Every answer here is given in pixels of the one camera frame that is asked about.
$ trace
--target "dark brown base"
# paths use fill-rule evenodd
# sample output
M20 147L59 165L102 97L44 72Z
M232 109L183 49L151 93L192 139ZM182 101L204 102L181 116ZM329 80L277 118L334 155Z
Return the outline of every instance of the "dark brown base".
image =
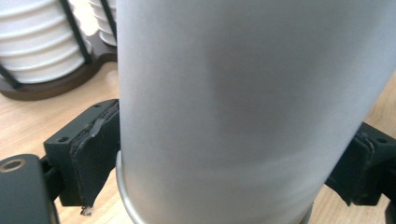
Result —
M93 77L104 63L117 61L117 48L105 44L97 32L88 36L92 44L92 62L59 79L36 83L21 84L17 89L0 78L0 92L8 98L21 101L35 101L60 95L84 84Z

